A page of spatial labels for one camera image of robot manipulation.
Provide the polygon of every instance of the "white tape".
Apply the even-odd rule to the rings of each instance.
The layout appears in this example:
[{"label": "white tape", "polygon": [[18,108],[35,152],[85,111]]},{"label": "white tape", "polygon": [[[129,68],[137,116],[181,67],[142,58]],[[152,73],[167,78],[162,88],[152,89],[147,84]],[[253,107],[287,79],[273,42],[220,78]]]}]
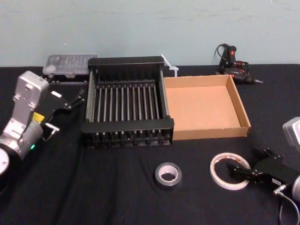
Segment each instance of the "white tape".
[{"label": "white tape", "polygon": [[218,154],[216,155],[211,163],[210,163],[210,174],[211,174],[211,177],[213,178],[213,180],[221,187],[225,188],[225,189],[228,189],[228,190],[233,190],[233,191],[236,191],[236,190],[240,190],[240,189],[243,189],[245,186],[247,186],[247,184],[249,183],[248,180],[244,180],[243,182],[241,183],[238,183],[238,184],[230,184],[230,183],[227,183],[223,180],[221,180],[216,172],[215,172],[215,164],[218,163],[219,161],[221,161],[222,159],[226,159],[226,158],[229,158],[229,159],[232,159],[234,161],[237,161],[238,163],[242,164],[245,168],[247,169],[251,169],[249,163],[244,159],[242,158],[241,156],[237,155],[237,154],[233,154],[233,153],[229,153],[229,152],[225,152],[225,153],[221,153],[221,154]]}]

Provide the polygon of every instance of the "silver tape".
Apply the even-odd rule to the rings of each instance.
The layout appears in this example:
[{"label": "silver tape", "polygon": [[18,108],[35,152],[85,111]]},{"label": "silver tape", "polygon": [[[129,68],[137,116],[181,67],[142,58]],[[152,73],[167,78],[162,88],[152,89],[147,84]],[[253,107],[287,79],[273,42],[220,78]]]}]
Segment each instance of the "silver tape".
[{"label": "silver tape", "polygon": [[[165,180],[162,176],[170,173],[174,176],[172,180]],[[163,189],[172,189],[177,186],[182,178],[181,169],[174,163],[162,163],[155,170],[155,180]]]}]

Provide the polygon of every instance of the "cardboard box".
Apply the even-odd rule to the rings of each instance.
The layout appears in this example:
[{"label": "cardboard box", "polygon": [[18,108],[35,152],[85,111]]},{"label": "cardboard box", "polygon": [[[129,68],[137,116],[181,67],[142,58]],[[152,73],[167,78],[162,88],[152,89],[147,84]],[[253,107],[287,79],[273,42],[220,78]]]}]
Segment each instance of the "cardboard box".
[{"label": "cardboard box", "polygon": [[230,75],[166,77],[173,140],[245,137],[251,125]]}]

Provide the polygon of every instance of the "clear plastic case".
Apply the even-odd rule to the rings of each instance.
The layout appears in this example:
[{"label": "clear plastic case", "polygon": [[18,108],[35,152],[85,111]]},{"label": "clear plastic case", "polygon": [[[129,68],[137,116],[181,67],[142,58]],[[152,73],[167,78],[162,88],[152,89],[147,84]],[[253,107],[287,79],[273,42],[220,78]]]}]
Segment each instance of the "clear plastic case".
[{"label": "clear plastic case", "polygon": [[50,55],[43,68],[43,73],[45,75],[65,75],[67,78],[89,74],[88,60],[97,57],[98,55],[95,53]]}]

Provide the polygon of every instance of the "black table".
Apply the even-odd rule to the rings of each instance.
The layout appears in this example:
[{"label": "black table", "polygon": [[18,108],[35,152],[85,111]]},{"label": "black table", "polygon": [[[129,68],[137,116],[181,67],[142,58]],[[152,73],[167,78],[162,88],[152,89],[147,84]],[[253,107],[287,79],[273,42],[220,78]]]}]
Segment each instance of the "black table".
[{"label": "black table", "polygon": [[[0,68],[0,129],[13,107],[17,77],[41,67]],[[214,74],[214,66],[182,66],[179,75]],[[278,202],[265,185],[240,191],[219,187],[209,165],[218,153],[232,152],[250,165],[254,146],[270,147],[284,163],[300,170],[300,153],[289,147],[282,125],[300,116],[300,65],[252,65],[262,85],[238,85],[252,130],[247,138],[175,141],[172,146],[86,150],[80,135],[84,109],[59,115],[61,128],[48,143],[38,144],[23,161],[12,194],[0,202],[0,224],[277,224]],[[71,98],[87,85],[52,84]],[[162,162],[180,166],[180,188],[157,188],[153,173]],[[230,180],[224,164],[218,166]],[[285,221],[294,211],[286,207]]]}]

